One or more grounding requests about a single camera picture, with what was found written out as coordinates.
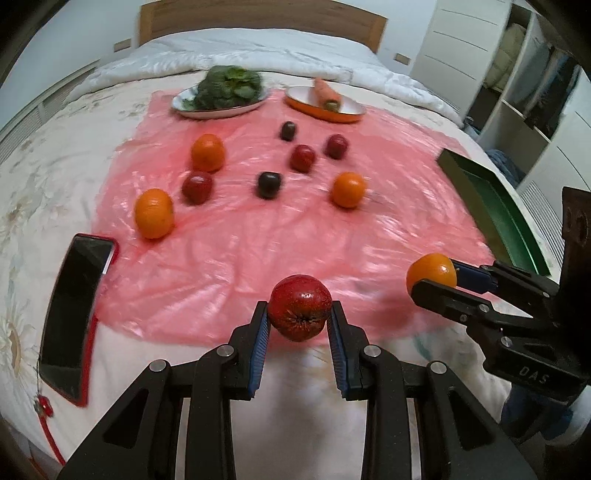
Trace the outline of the white duvet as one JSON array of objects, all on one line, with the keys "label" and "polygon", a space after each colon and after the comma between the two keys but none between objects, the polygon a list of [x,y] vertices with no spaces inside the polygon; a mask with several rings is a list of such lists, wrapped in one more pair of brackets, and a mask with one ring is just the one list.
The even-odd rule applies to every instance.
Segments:
[{"label": "white duvet", "polygon": [[463,124],[454,107],[419,81],[387,68],[366,45],[294,29],[211,28],[165,35],[101,66],[77,85],[66,101],[121,83],[207,71],[217,65],[322,77],[428,109],[458,126]]}]

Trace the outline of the green leafy vegetable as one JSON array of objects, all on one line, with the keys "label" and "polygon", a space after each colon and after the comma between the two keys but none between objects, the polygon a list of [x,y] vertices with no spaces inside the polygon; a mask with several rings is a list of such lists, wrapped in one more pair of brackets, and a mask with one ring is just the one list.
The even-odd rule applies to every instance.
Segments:
[{"label": "green leafy vegetable", "polygon": [[235,65],[213,66],[193,88],[191,99],[183,100],[189,111],[215,111],[249,106],[259,100],[263,78],[259,72]]}]

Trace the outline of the blue towel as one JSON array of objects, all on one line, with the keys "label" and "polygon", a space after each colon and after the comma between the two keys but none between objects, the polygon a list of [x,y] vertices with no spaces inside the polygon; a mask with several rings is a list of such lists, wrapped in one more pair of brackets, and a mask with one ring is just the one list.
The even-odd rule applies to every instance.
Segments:
[{"label": "blue towel", "polygon": [[525,178],[525,172],[502,150],[489,149],[485,153],[506,180],[514,188],[517,188]]}]

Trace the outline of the dark plum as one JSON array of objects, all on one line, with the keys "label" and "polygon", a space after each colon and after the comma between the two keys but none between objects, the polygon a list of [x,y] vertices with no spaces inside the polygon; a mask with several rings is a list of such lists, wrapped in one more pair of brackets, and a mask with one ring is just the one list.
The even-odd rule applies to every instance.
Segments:
[{"label": "dark plum", "polygon": [[283,177],[277,172],[262,172],[257,177],[256,193],[260,198],[271,200],[280,193]]},{"label": "dark plum", "polygon": [[280,139],[291,142],[296,138],[297,124],[291,121],[284,122],[280,128]]}]

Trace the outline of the white wardrobe shelving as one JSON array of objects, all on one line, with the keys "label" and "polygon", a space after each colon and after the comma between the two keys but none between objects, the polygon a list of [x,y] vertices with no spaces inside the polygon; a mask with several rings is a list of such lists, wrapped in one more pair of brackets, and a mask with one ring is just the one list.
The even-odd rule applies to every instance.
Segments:
[{"label": "white wardrobe shelving", "polygon": [[526,1],[439,1],[411,75],[525,172],[514,188],[485,153],[560,259],[562,190],[590,187],[590,78],[558,32]]}]

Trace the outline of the pink plastic sheet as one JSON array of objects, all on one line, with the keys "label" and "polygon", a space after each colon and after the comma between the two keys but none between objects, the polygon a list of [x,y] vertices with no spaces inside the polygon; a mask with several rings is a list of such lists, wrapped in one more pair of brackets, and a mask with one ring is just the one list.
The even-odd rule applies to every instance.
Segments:
[{"label": "pink plastic sheet", "polygon": [[[256,111],[198,122],[172,113],[171,96],[151,96],[148,113],[114,158],[97,200],[92,229],[114,238],[119,255],[97,301],[98,320],[146,341],[211,345],[249,318],[284,277],[308,274],[342,302],[346,316],[372,337],[405,336],[435,328],[406,288],[409,266],[439,252],[472,264],[492,253],[453,185],[438,165],[460,143],[391,112],[372,108],[362,121],[335,125],[290,109],[274,92]],[[291,142],[284,122],[297,124]],[[211,197],[188,203],[181,187],[190,149],[213,134],[226,150],[210,173]],[[342,160],[325,156],[329,136],[349,140]],[[317,159],[308,174],[290,168],[294,147]],[[256,193],[262,172],[283,177],[280,193]],[[355,172],[366,180],[356,209],[332,202],[335,177]],[[174,227],[157,240],[143,238],[134,204],[146,190],[165,191]]]}]

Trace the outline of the orange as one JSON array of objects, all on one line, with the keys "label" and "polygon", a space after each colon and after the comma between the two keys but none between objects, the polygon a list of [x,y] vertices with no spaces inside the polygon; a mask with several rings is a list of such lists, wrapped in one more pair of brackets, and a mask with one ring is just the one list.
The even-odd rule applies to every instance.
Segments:
[{"label": "orange", "polygon": [[144,191],[135,201],[134,221],[145,239],[157,240],[168,235],[174,227],[172,199],[161,189]]},{"label": "orange", "polygon": [[414,286],[422,280],[430,280],[451,288],[458,285],[452,260],[441,253],[427,254],[409,267],[406,276],[408,294],[411,294]]},{"label": "orange", "polygon": [[191,168],[212,173],[220,170],[226,158],[226,150],[221,141],[213,134],[198,137],[190,149]]},{"label": "orange", "polygon": [[344,209],[356,209],[365,197],[366,180],[355,172],[344,172],[332,182],[331,199],[335,205]]}]

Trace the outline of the red apple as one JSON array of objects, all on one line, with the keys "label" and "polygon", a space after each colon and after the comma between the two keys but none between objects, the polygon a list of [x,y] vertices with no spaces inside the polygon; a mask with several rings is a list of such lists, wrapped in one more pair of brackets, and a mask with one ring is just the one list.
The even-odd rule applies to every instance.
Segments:
[{"label": "red apple", "polygon": [[331,317],[332,295],[317,278],[297,274],[276,284],[267,302],[270,324],[292,342],[311,340]]}]

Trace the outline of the green tray box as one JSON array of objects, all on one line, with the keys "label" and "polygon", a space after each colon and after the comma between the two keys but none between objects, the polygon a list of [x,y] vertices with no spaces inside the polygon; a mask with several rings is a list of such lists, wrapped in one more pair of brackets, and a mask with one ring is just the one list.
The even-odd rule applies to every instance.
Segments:
[{"label": "green tray box", "polygon": [[529,224],[492,170],[448,149],[438,164],[497,260],[530,273],[551,274]]}]

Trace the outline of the carrot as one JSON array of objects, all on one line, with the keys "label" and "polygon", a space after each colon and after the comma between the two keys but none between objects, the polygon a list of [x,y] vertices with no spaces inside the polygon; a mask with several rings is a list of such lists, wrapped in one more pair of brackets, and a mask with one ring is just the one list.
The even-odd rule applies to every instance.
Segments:
[{"label": "carrot", "polygon": [[332,112],[341,110],[342,96],[322,78],[314,79],[314,93],[318,106]]}]

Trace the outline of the orange bowl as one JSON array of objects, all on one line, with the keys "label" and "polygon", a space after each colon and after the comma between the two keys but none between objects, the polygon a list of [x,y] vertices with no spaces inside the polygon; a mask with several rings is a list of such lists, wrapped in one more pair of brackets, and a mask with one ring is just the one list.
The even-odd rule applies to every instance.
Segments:
[{"label": "orange bowl", "polygon": [[361,121],[367,113],[367,109],[363,104],[346,96],[342,96],[339,111],[327,110],[318,104],[314,88],[307,86],[287,88],[284,91],[284,102],[298,112],[330,123],[356,123]]}]

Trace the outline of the wooden headboard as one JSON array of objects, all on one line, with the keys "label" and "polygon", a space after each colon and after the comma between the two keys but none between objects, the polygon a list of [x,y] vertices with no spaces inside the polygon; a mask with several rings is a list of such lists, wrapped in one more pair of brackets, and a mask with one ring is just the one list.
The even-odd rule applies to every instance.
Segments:
[{"label": "wooden headboard", "polygon": [[346,38],[379,49],[388,19],[325,0],[168,0],[140,7],[138,43],[211,28],[294,29]]}]

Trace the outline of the floral bed sheet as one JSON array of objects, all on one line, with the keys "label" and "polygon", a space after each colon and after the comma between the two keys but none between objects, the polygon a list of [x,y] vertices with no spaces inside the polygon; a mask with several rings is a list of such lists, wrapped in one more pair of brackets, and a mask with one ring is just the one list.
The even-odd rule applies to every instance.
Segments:
[{"label": "floral bed sheet", "polygon": [[43,321],[71,237],[88,230],[117,149],[148,113],[154,92],[173,96],[197,72],[112,86],[68,104],[1,167],[1,413],[17,444],[48,475],[153,359],[183,363],[204,346],[153,343],[100,326],[85,407],[37,377]]}]

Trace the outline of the dark plum back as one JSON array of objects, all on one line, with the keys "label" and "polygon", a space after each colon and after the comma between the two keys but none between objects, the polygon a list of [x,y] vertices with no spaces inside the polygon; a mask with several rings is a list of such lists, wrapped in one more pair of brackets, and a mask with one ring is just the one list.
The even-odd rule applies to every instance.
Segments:
[{"label": "dark plum back", "polygon": [[280,139],[291,142],[296,138],[297,124],[291,121],[284,122],[280,128]]}]

